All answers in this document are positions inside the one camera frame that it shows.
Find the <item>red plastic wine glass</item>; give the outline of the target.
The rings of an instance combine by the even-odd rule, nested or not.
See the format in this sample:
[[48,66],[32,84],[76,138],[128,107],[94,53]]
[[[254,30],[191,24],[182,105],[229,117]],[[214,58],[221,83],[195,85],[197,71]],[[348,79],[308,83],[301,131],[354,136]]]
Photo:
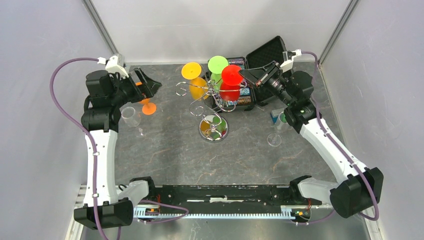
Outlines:
[[221,73],[222,84],[219,95],[225,101],[236,101],[240,97],[241,82],[243,77],[239,74],[241,67],[238,65],[228,65]]

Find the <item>clear wine glass front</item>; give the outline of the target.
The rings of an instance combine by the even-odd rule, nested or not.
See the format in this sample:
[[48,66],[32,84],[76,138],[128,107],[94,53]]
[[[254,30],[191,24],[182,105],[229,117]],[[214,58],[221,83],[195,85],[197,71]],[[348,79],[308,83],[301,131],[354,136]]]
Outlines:
[[272,147],[278,147],[282,143],[282,134],[289,129],[290,125],[287,123],[286,116],[281,112],[273,124],[274,132],[270,133],[267,137],[267,142]]

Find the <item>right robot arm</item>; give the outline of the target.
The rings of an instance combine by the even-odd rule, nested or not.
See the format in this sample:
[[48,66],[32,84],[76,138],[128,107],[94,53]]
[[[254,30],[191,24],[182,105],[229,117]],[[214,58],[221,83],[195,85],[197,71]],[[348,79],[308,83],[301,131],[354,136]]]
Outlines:
[[298,177],[290,182],[289,199],[295,204],[307,199],[331,204],[343,218],[359,214],[378,220],[384,175],[377,167],[367,167],[334,136],[313,103],[313,76],[295,71],[284,77],[282,67],[274,61],[263,67],[242,69],[238,74],[286,104],[283,115],[287,124],[314,147],[335,176],[335,182],[310,175]]

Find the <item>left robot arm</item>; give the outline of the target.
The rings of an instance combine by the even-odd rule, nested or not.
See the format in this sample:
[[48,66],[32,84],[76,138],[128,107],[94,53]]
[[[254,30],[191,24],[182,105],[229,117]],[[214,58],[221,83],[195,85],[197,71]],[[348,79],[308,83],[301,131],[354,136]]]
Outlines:
[[97,70],[86,76],[85,84],[89,95],[84,101],[81,124],[87,132],[87,186],[83,206],[74,210],[74,220],[92,230],[129,226],[134,208],[140,201],[153,203],[157,190],[151,177],[136,177],[124,190],[117,191],[115,149],[120,108],[152,98],[162,84],[139,67],[127,76]]

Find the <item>green plastic wine glass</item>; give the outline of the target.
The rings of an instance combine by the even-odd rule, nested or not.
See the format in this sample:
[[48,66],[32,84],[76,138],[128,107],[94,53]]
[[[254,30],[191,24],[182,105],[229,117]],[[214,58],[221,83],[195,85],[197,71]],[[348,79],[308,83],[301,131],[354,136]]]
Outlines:
[[222,71],[229,65],[228,60],[220,55],[213,56],[207,63],[208,70],[210,72],[210,81],[213,89],[218,91],[222,84]]

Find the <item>yellow plastic wine glass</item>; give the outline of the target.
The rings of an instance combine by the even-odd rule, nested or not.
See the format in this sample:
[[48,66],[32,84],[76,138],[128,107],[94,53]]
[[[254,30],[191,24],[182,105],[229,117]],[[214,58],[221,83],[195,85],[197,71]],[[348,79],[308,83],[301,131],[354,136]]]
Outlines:
[[208,84],[205,79],[201,77],[202,66],[197,62],[188,62],[181,69],[181,75],[184,79],[189,80],[188,90],[194,100],[206,100]]

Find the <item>orange plastic wine glass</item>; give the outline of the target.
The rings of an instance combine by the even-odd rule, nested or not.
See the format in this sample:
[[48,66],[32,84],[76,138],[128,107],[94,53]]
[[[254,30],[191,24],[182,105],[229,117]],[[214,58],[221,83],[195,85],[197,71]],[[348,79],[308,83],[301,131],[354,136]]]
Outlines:
[[142,105],[141,112],[144,115],[148,115],[148,116],[152,115],[157,110],[156,104],[151,102],[151,100],[149,98],[145,98],[145,99],[139,101],[138,103]]

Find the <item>clear wine glass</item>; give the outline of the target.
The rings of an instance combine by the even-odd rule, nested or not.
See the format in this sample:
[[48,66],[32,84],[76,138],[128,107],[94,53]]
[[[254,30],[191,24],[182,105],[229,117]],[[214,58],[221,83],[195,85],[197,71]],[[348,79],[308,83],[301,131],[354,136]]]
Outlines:
[[282,134],[289,129],[290,125],[287,123],[286,116],[281,112],[273,124],[274,132],[270,133],[267,137],[267,142],[272,147],[278,147],[282,143]]
[[144,137],[144,131],[141,128],[141,115],[140,113],[132,106],[127,106],[122,109],[121,111],[121,117],[124,120],[124,122],[133,129],[134,134],[141,138]]

